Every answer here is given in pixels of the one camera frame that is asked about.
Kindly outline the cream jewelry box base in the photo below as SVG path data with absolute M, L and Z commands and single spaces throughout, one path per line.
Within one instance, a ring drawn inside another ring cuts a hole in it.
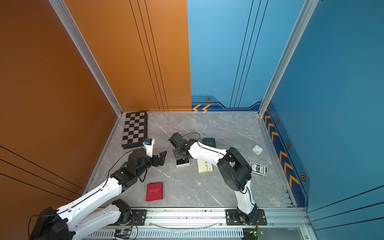
M 186 159 L 186 160 L 183 160 L 183 159 L 176 160 L 176 167 L 177 168 L 188 167 L 188 166 L 190 166 L 190 160 L 189 159 Z

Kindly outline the green jewelry box lid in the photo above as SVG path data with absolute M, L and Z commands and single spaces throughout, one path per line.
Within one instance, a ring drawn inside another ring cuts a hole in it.
M 215 138 L 203 138 L 203 144 L 212 148 L 217 147 Z

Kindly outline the cream booklet with flower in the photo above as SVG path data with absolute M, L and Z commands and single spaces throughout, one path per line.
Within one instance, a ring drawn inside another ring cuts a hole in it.
M 213 166 L 211 163 L 208 163 L 207 161 L 197 159 L 198 163 L 198 173 L 203 174 L 203 173 L 211 173 L 213 172 Z

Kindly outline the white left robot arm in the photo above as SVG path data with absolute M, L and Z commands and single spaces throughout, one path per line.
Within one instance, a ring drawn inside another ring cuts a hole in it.
M 94 213 L 101 204 L 117 197 L 137 181 L 143 182 L 150 167 L 163 166 L 167 152 L 149 156 L 145 149 L 126 153 L 128 160 L 102 184 L 80 198 L 57 209 L 48 207 L 37 215 L 30 240 L 80 240 L 104 226 L 129 219 L 130 206 L 116 200 Z

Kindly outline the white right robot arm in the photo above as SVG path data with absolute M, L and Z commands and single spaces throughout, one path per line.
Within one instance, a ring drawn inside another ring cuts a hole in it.
M 204 145 L 199 140 L 186 140 L 179 133 L 174 133 L 169 142 L 177 161 L 200 159 L 216 165 L 224 182 L 235 191 L 237 212 L 241 223 L 251 225 L 258 216 L 258 207 L 251 190 L 252 168 L 236 148 L 227 150 Z

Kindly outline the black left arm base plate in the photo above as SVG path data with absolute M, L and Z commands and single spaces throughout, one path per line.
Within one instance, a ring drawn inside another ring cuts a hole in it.
M 145 209 L 133 209 L 125 210 L 121 213 L 118 221 L 110 224 L 110 226 L 143 226 L 147 217 L 147 210 Z

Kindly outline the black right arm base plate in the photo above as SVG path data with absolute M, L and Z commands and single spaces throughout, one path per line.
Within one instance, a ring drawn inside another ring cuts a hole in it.
M 266 226 L 268 224 L 265 211 L 255 207 L 250 214 L 245 214 L 239 209 L 226 209 L 226 221 L 228 226 Z

